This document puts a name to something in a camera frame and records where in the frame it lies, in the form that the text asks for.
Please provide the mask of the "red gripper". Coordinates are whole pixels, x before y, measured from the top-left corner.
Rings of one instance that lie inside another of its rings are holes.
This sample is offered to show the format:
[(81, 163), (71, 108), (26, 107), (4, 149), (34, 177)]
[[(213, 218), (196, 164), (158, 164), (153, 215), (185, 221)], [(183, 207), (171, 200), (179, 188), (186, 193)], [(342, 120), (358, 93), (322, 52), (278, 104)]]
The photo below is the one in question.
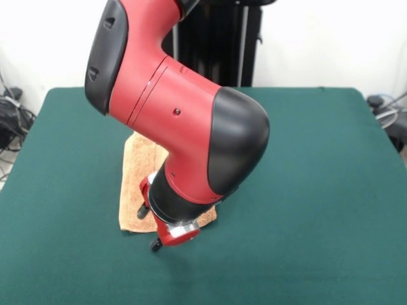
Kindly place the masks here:
[(162, 247), (178, 246), (194, 239), (200, 233), (200, 228), (196, 219), (184, 223), (170, 224), (159, 218), (152, 206), (152, 200), (149, 198), (149, 189), (154, 179), (155, 177), (145, 177), (140, 183), (144, 203), (137, 211), (137, 218), (144, 219), (149, 212), (152, 213), (158, 236), (151, 241), (149, 248), (155, 253)]

